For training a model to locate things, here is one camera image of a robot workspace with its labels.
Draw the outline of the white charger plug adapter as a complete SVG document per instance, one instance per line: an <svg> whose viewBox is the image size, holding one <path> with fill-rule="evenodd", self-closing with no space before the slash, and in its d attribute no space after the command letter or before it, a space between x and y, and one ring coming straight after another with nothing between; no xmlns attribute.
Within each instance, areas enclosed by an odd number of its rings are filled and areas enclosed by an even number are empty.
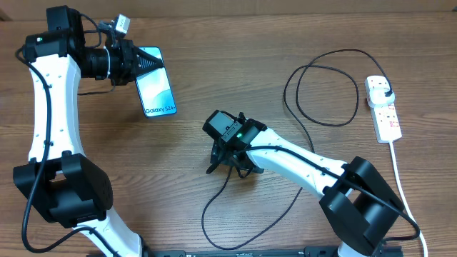
<svg viewBox="0 0 457 257"><path fill-rule="evenodd" d="M395 101L395 93L386 96L385 89L369 88L367 91L367 102L371 108L381 108L392 104Z"/></svg>

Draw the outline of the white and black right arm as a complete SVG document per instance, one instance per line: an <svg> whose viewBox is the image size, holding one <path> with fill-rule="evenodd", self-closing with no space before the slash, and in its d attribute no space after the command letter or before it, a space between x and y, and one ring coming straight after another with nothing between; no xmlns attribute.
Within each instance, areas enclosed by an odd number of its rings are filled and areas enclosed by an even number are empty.
<svg viewBox="0 0 457 257"><path fill-rule="evenodd" d="M312 193L341 239L340 256L371 256L395 223L404 205L372 163L350 163L307 151L265 124L214 111L203 130L213 140L212 173L219 165L239 175L272 170Z"/></svg>

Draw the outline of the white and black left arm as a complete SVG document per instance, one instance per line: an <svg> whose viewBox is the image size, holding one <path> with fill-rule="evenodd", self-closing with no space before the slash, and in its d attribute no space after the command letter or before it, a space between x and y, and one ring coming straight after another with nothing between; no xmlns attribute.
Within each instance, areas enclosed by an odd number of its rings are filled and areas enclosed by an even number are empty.
<svg viewBox="0 0 457 257"><path fill-rule="evenodd" d="M25 165L13 170L14 184L36 210L70 236L84 234L104 256L151 256L114 208L108 175L90 161L81 144L78 96L83 78L124 86L164 67L161 59L126 38L124 15L95 25L99 42L87 46L85 15L68 6L47 9L47 31L26 37L15 56L34 82L34 136Z"/></svg>

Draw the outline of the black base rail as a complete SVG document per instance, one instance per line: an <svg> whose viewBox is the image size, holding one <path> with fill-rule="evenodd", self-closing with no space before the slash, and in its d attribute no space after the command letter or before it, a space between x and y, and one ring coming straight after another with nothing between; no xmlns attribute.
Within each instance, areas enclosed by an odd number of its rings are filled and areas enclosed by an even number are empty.
<svg viewBox="0 0 457 257"><path fill-rule="evenodd" d="M302 250L268 250L268 251L154 251L158 257L337 257L337 246L308 246Z"/></svg>

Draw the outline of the Samsung Galaxy smartphone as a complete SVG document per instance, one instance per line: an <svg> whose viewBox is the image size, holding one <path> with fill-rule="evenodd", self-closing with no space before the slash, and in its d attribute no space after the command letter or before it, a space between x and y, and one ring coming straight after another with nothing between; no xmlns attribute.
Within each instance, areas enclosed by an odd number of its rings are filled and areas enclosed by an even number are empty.
<svg viewBox="0 0 457 257"><path fill-rule="evenodd" d="M136 87L146 118L172 115L177 112L165 66L138 77Z"/></svg>

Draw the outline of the white power strip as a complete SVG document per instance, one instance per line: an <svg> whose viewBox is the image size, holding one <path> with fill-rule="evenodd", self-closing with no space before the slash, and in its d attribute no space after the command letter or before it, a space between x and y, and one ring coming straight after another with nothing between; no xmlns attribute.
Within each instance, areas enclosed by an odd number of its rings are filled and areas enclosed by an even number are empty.
<svg viewBox="0 0 457 257"><path fill-rule="evenodd" d="M369 76L365 80L366 93L369 88L385 89L388 93L390 84L384 76ZM381 108L371 108L377 142L391 143L402 137L401 128L394 102Z"/></svg>

